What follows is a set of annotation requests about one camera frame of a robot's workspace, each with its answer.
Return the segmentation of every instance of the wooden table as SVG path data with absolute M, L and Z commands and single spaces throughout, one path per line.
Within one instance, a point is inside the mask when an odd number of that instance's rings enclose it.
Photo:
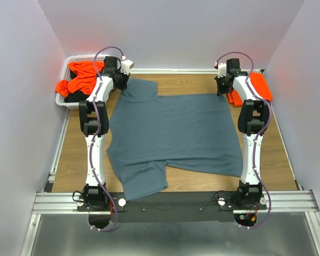
M 159 95 L 182 95 L 194 93 L 216 93 L 217 85 L 212 74 L 147 74 L 132 77 L 156 81 Z M 109 117 L 112 115 L 120 91 L 111 92 L 107 102 Z M 237 127 L 240 107 L 230 105 L 231 115 Z M 238 133 L 243 150 L 243 139 Z M 105 138 L 104 169 L 107 188 L 111 192 L 123 191 L 122 184 L 116 178 L 106 154 L 111 142 L 111 132 Z M 296 190 L 295 181 L 287 156 L 273 119 L 261 146 L 261 176 L 269 190 Z M 87 175 L 87 152 L 84 136 L 79 127 L 78 111 L 71 111 L 70 120 L 59 159 L 53 192 L 82 191 Z M 239 178 L 217 174 L 198 173 L 166 167 L 168 188 L 165 191 L 217 191 L 235 190 Z

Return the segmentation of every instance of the orange towel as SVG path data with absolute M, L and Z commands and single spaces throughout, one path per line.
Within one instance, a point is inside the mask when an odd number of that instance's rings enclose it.
M 273 96 L 270 92 L 270 89 L 267 85 L 267 82 L 263 76 L 263 74 L 260 73 L 251 73 L 250 74 L 250 81 L 251 84 L 254 86 L 257 93 L 264 98 L 265 100 L 272 101 Z M 239 96 L 239 94 L 236 92 L 236 90 L 233 90 L 232 93 L 227 94 L 227 98 L 229 103 L 232 103 L 234 107 L 239 107 L 243 105 L 243 102 Z
M 96 65 L 98 70 L 102 70 L 105 64 L 102 61 L 97 61 Z M 66 98 L 69 93 L 74 93 L 76 91 L 82 91 L 84 94 L 90 95 L 96 85 L 96 71 L 94 68 L 94 62 L 71 62 L 69 63 L 69 68 L 77 76 L 70 82 L 67 80 L 61 80 L 57 84 L 55 91 L 64 98 Z

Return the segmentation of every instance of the laundry basket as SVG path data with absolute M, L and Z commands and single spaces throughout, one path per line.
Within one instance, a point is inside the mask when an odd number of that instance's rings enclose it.
M 105 56 L 109 56 L 107 54 L 100 54 L 97 57 L 98 61 L 103 61 L 105 59 Z M 95 54 L 88 54 L 88 55 L 75 55 L 75 56 L 70 56 L 65 60 L 63 69 L 62 69 L 62 74 L 60 76 L 60 81 L 61 80 L 67 80 L 70 81 L 70 69 L 69 69 L 69 63 L 71 62 L 75 62 L 75 61 L 90 61 L 90 60 L 94 60 Z M 60 95 L 59 93 L 56 93 L 55 96 L 55 102 L 57 105 L 60 106 L 65 106 L 71 110 L 76 110 L 78 109 L 78 102 L 70 102 L 70 103 L 66 103 L 64 102 L 64 97 L 62 95 Z

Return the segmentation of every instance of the gray floor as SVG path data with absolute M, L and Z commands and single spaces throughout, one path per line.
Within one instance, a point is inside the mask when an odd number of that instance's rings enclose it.
M 272 213 L 255 230 L 233 223 L 122 223 L 90 230 L 86 215 L 42 216 L 32 255 L 317 255 L 304 213 Z

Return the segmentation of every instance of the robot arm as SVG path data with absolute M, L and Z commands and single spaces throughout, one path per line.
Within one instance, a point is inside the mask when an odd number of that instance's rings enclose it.
M 269 109 L 260 101 L 250 82 L 246 80 L 248 73 L 239 68 L 239 59 L 229 59 L 227 63 L 218 63 L 217 81 L 218 94 L 229 93 L 236 90 L 243 101 L 243 106 L 238 119 L 238 129 L 243 134 L 243 171 L 239 183 L 240 199 L 259 201 L 262 196 L 260 177 L 260 150 L 263 134 L 260 130 L 268 122 Z
M 109 98 L 109 92 L 113 88 L 125 90 L 130 75 L 130 69 L 134 62 L 130 60 L 121 61 L 121 67 L 118 67 L 118 58 L 106 56 L 104 59 L 105 67 L 97 77 L 96 86 L 86 101 L 79 103 L 79 120 L 81 131 L 85 135 L 87 145 L 87 176 L 85 187 L 83 189 L 83 200 L 85 204 L 105 204 L 104 191 L 99 186 L 97 180 L 105 185 L 105 175 L 103 171 L 103 144 L 105 134 L 109 130 L 109 120 L 106 109 L 106 102 Z M 95 102 L 98 116 L 91 117 L 89 114 L 95 112 Z

